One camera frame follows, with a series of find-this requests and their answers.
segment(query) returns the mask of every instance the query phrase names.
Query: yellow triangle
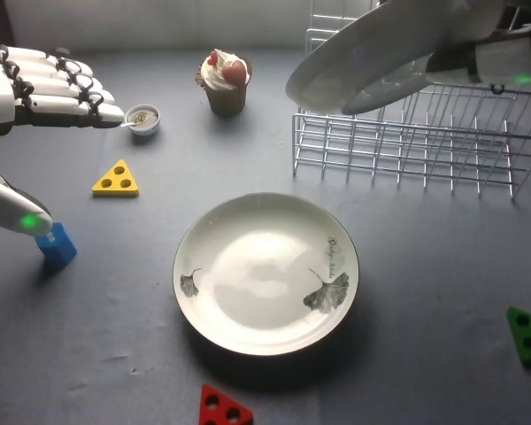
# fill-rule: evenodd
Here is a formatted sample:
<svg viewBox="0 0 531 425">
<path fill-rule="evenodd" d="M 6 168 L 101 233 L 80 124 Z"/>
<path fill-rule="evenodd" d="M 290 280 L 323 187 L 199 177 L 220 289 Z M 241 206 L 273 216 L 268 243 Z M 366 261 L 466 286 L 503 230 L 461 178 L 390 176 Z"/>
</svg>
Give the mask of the yellow triangle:
<svg viewBox="0 0 531 425">
<path fill-rule="evenodd" d="M 140 190 L 126 162 L 121 159 L 96 182 L 92 187 L 92 193 L 95 197 L 137 197 Z"/>
</svg>

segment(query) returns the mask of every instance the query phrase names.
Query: red triangle block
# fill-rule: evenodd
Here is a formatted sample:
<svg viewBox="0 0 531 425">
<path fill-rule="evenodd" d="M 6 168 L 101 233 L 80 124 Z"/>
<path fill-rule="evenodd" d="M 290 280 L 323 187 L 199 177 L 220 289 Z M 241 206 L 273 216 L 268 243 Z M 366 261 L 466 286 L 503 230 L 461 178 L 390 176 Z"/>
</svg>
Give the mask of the red triangle block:
<svg viewBox="0 0 531 425">
<path fill-rule="evenodd" d="M 250 410 L 212 386 L 203 385 L 198 425 L 252 425 L 253 423 L 254 415 Z"/>
</svg>

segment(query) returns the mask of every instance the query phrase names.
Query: small white cup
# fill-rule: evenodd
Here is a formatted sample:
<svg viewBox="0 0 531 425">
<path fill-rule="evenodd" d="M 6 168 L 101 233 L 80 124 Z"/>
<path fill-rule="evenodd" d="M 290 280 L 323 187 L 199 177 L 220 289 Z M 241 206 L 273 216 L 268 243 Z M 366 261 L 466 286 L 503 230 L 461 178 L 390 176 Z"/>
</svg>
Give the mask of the small white cup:
<svg viewBox="0 0 531 425">
<path fill-rule="evenodd" d="M 149 127 L 145 127 L 143 124 L 138 124 L 136 126 L 128 126 L 128 128 L 135 135 L 152 135 L 153 133 L 158 131 L 159 119 L 161 115 L 159 114 L 159 109 L 156 108 L 155 106 L 152 106 L 151 104 L 139 104 L 139 105 L 134 106 L 132 109 L 126 112 L 126 118 L 124 119 L 124 122 L 128 123 L 132 121 L 137 115 L 137 113 L 141 111 L 155 113 L 157 116 L 156 121 Z"/>
</svg>

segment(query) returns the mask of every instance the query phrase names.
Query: gray tablecloth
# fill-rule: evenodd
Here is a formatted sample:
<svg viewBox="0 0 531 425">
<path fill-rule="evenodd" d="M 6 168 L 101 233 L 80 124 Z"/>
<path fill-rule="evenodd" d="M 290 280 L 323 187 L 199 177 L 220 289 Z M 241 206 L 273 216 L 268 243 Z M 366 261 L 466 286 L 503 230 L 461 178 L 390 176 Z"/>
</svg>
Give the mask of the gray tablecloth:
<svg viewBox="0 0 531 425">
<path fill-rule="evenodd" d="M 291 173 L 285 81 L 294 51 L 249 51 L 254 75 L 239 120 L 215 120 L 195 71 L 204 52 L 86 58 L 123 109 L 154 104 L 159 133 L 15 128 L 0 173 L 42 200 L 79 250 L 42 271 L 32 238 L 0 229 L 0 425 L 198 421 L 210 383 L 256 424 L 531 424 L 531 371 L 505 319 L 531 311 L 531 178 L 450 196 L 394 177 Z M 123 158 L 135 199 L 94 199 Z M 174 300 L 173 256 L 193 221 L 249 192 L 292 193 L 348 229 L 361 282 L 345 322 L 295 355 L 254 359 L 207 343 Z"/>
</svg>

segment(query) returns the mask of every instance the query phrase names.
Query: wire dish rack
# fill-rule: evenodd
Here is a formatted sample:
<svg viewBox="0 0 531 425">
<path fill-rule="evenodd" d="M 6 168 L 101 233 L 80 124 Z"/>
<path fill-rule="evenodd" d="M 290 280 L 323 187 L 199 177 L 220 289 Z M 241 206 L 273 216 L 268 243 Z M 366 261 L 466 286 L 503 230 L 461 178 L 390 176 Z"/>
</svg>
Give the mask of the wire dish rack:
<svg viewBox="0 0 531 425">
<path fill-rule="evenodd" d="M 325 12 L 334 11 L 334 4 L 312 0 L 307 55 L 355 20 L 342 4 L 336 16 Z M 355 16 L 374 6 L 372 1 L 362 11 L 355 3 Z M 418 178 L 424 188 L 450 181 L 452 193 L 461 186 L 473 186 L 479 195 L 489 185 L 505 187 L 514 199 L 531 173 L 531 86 L 494 91 L 501 90 L 431 85 L 361 115 L 299 110 L 293 116 L 293 174 L 310 164 L 320 167 L 322 178 L 327 168 L 342 169 L 346 181 L 360 170 L 372 180 L 376 174 L 395 176 L 397 184 Z"/>
</svg>

